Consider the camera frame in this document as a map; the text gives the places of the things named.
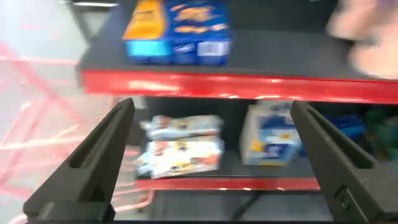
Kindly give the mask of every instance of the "black shelf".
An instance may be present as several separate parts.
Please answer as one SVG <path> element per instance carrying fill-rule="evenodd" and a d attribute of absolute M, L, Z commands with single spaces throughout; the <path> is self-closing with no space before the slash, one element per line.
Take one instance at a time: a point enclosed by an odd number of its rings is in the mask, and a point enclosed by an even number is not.
<path fill-rule="evenodd" d="M 141 147 L 142 152 L 145 152 L 145 147 Z M 297 156 L 293 158 L 286 166 L 244 166 L 240 159 L 238 149 L 226 148 L 220 159 L 220 167 L 218 170 L 197 172 L 192 174 L 179 175 L 169 178 L 184 178 L 184 177 L 252 177 L 252 178 L 301 178 L 301 177 L 315 177 L 311 168 L 310 161 L 306 157 Z M 138 175 L 137 179 L 150 179 L 150 172 Z"/>
<path fill-rule="evenodd" d="M 227 66 L 131 65 L 122 35 L 136 5 L 119 2 L 84 54 L 80 71 L 226 73 L 280 77 L 370 80 L 355 72 L 346 55 L 351 43 L 325 33 L 336 1 L 229 0 L 233 46 Z"/>
<path fill-rule="evenodd" d="M 134 118 L 134 125 L 139 121 L 151 120 L 155 115 L 166 115 L 173 118 L 182 118 L 195 115 L 214 114 L 223 120 L 221 139 L 224 141 L 224 153 L 220 158 L 218 170 L 180 175 L 182 177 L 315 177 L 309 160 L 305 157 L 296 157 L 287 166 L 244 166 L 242 164 L 239 139 L 244 119 L 249 105 L 255 100 L 204 99 L 204 98 L 168 98 L 145 97 L 147 109 L 140 111 Z M 140 132 L 140 149 L 145 152 L 146 144 L 150 141 L 142 130 Z M 131 131 L 130 139 L 137 138 L 137 130 Z M 140 175 L 138 179 L 149 179 L 150 173 Z"/>

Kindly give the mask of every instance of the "cereal box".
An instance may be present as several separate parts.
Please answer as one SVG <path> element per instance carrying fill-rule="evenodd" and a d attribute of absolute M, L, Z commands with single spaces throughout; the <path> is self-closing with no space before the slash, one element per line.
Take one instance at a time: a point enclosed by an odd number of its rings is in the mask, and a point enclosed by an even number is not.
<path fill-rule="evenodd" d="M 222 0 L 140 0 L 124 33 L 132 63 L 224 65 L 230 48 Z"/>

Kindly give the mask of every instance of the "white floor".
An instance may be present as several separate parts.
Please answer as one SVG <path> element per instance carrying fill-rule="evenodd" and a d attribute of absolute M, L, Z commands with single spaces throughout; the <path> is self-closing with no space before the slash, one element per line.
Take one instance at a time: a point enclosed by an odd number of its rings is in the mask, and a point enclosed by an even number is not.
<path fill-rule="evenodd" d="M 107 12 L 85 12 L 95 33 Z M 83 94 L 75 65 L 88 47 L 67 6 L 0 1 L 0 223 L 23 223 L 22 204 L 109 111 L 113 96 Z M 134 97 L 138 108 L 144 105 Z M 118 182 L 134 181 L 129 148 Z M 116 219 L 143 219 L 133 186 L 118 187 Z"/>

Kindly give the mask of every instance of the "snack bag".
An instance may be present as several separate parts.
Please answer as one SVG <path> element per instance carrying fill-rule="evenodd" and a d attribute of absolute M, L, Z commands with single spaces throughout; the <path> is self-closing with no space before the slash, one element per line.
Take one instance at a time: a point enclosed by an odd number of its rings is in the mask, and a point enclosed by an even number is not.
<path fill-rule="evenodd" d="M 173 140 L 194 136 L 217 136 L 220 132 L 221 120 L 217 116 L 191 116 L 187 118 L 171 118 L 154 116 L 152 122 L 142 122 L 152 140 Z"/>
<path fill-rule="evenodd" d="M 145 174 L 146 172 L 150 172 L 152 170 L 152 164 L 149 160 L 149 153 L 144 152 L 140 157 L 136 159 L 134 165 L 137 170 L 138 175 Z"/>
<path fill-rule="evenodd" d="M 147 153 L 153 164 L 152 178 L 215 170 L 222 148 L 216 136 L 150 142 Z"/>

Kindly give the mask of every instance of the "blue package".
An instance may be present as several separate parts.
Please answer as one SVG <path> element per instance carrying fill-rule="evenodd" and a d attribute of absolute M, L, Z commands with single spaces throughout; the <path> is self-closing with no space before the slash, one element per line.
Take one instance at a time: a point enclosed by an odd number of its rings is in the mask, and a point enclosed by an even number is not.
<path fill-rule="evenodd" d="M 256 136 L 251 137 L 250 150 L 244 153 L 247 165 L 286 165 L 301 148 L 301 140 L 288 110 L 274 112 L 250 108 Z"/>
<path fill-rule="evenodd" d="M 221 0 L 141 0 L 123 39 L 133 63 L 225 65 L 230 32 Z"/>

